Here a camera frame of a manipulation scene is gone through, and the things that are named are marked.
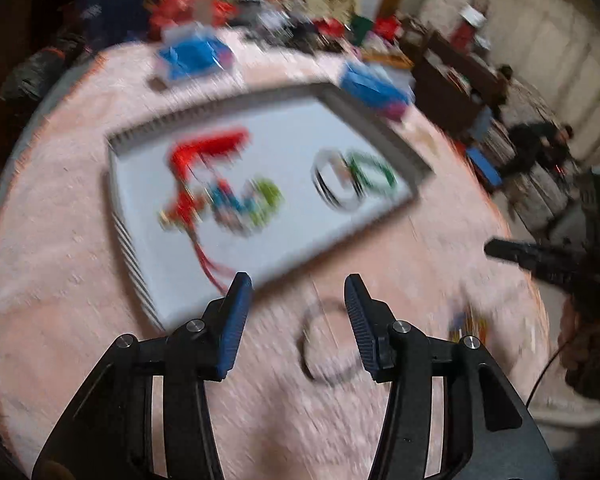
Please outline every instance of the black cable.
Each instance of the black cable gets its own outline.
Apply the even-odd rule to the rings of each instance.
[[[542,379],[544,379],[544,376],[546,374],[546,372],[548,371],[548,369],[550,368],[550,366],[553,364],[553,361],[555,361],[555,359],[558,357],[558,355],[560,355],[563,351],[564,348],[566,348],[566,346],[570,345],[573,340],[576,338],[577,333],[568,341],[566,341],[565,343],[563,343],[555,352],[555,354],[553,354],[553,356],[548,360],[548,363],[546,364],[546,366],[544,367],[544,370],[542,370],[542,373],[540,374],[540,376],[538,377],[538,379],[535,381],[535,384],[533,385],[533,388],[531,390],[531,394],[529,395],[529,399],[526,401],[526,409],[529,409],[529,406],[531,405],[531,401],[533,396],[535,395],[535,391],[538,389],[538,386],[540,386],[540,383],[542,382]]]
[[[333,376],[317,376],[314,375],[311,369],[309,368],[309,364],[306,360],[306,346],[309,342],[309,332],[311,331],[311,324],[313,321],[320,317],[324,316],[328,312],[344,312],[346,313],[347,308],[339,301],[336,300],[327,300],[327,304],[330,307],[326,308],[325,303],[320,301],[320,310],[315,312],[309,311],[305,314],[304,322],[302,323],[302,335],[298,339],[298,351],[300,353],[300,367],[302,368],[302,373],[304,373],[305,377],[314,383],[326,384],[328,386],[337,386],[338,384],[344,384],[351,381],[360,370],[363,369],[362,361],[360,359],[356,359],[355,364],[350,365],[344,370],[336,373]]]
[[[362,200],[364,198],[364,193],[362,186],[356,180],[352,180],[353,190],[355,190],[355,196],[349,199],[340,199],[336,197],[335,193],[331,190],[331,188],[324,182],[324,178],[320,172],[321,168],[331,163],[331,157],[339,156],[342,158],[342,155],[339,152],[335,151],[327,151],[318,153],[315,157],[315,162],[313,163],[313,168],[311,170],[313,174],[313,185],[315,186],[316,191],[320,195],[320,198],[324,200],[330,207],[333,209],[344,210],[344,211],[354,211],[360,207]]]

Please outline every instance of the green ring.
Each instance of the green ring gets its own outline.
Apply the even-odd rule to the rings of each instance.
[[[355,178],[355,180],[358,181],[362,187],[368,189],[369,191],[387,195],[391,194],[397,186],[397,180],[393,174],[393,171],[391,171],[391,168],[374,156],[359,152],[351,152],[349,153],[347,166],[349,167],[353,178]],[[374,184],[365,175],[365,172],[362,171],[362,166],[371,166],[372,168],[377,168],[380,170],[386,178],[387,186],[379,186],[378,184]]]

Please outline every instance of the white tray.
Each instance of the white tray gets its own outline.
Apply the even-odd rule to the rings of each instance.
[[[415,198],[426,163],[371,110],[330,83],[251,92],[197,105],[109,138],[114,222],[130,275],[151,320],[167,332],[219,297],[189,236],[164,231],[158,212],[176,182],[167,165],[175,142],[235,126],[251,134],[241,159],[215,165],[239,192],[254,176],[270,178],[284,202],[264,229],[242,237],[206,218],[197,230],[209,259],[247,272],[254,286],[278,278]],[[397,192],[368,196],[355,212],[330,208],[313,185],[317,152],[357,150],[385,159]]]

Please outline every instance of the metal screw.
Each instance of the metal screw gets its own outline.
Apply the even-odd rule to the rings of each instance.
[[[187,323],[189,332],[202,332],[205,329],[205,322],[201,319],[192,319]]]
[[[393,330],[395,330],[395,332],[405,334],[406,332],[411,330],[411,325],[406,321],[395,321],[393,323]]]
[[[131,334],[121,335],[116,339],[116,345],[118,348],[129,348],[134,343],[134,337]]]
[[[464,338],[464,344],[472,350],[480,348],[480,340],[472,335],[466,336]]]

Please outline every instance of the red toy piece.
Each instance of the red toy piece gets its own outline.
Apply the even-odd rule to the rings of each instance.
[[[389,43],[393,43],[396,36],[401,34],[402,24],[395,16],[378,18],[373,25],[373,32]]]
[[[249,131],[246,128],[236,128],[180,143],[171,154],[171,171],[177,180],[186,181],[189,164],[195,162],[195,159],[205,162],[209,158],[229,158],[237,154],[248,140]]]
[[[193,22],[195,6],[199,0],[163,0],[149,7],[149,39],[160,41],[165,28]],[[227,20],[235,15],[236,7],[220,0],[211,0],[211,24],[224,27]]]
[[[327,38],[343,38],[344,25],[335,18],[324,18],[316,20],[313,24],[317,27],[318,32]]]
[[[202,250],[195,232],[195,222],[198,213],[208,204],[209,198],[206,194],[194,195],[187,186],[187,176],[192,164],[197,162],[206,164],[209,159],[230,158],[232,155],[237,155],[249,138],[249,131],[246,128],[235,128],[212,136],[199,137],[191,142],[177,144],[169,160],[171,171],[177,181],[177,197],[173,205],[161,213],[161,221],[165,224],[178,224],[189,234],[200,267],[221,294],[225,294],[227,289],[216,280],[213,272],[233,277],[235,271],[213,263]],[[224,179],[218,184],[222,190],[231,190],[229,183]]]

